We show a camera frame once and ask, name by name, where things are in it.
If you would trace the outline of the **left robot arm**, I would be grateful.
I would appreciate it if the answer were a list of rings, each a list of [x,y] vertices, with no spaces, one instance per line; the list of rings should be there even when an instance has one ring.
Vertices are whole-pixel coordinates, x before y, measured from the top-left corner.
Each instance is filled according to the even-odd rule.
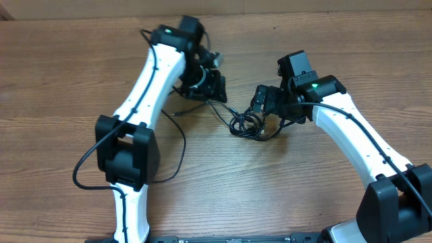
[[[148,242],[147,191],[160,163],[155,137],[158,116],[178,80],[181,96],[227,101],[225,78],[218,70],[222,55],[201,45],[205,28],[183,16],[177,28],[160,25],[147,37],[148,56],[127,99],[111,117],[95,126],[98,168],[113,191],[116,230],[108,242]]]

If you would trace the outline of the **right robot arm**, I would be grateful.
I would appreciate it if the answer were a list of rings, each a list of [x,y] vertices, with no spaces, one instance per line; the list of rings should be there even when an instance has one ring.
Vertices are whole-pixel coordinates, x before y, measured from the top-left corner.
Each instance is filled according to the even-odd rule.
[[[301,50],[277,62],[279,86],[259,85],[250,102],[264,116],[315,122],[338,145],[365,188],[353,219],[291,242],[403,242],[431,231],[431,167],[394,150],[356,108],[332,75],[318,77]]]

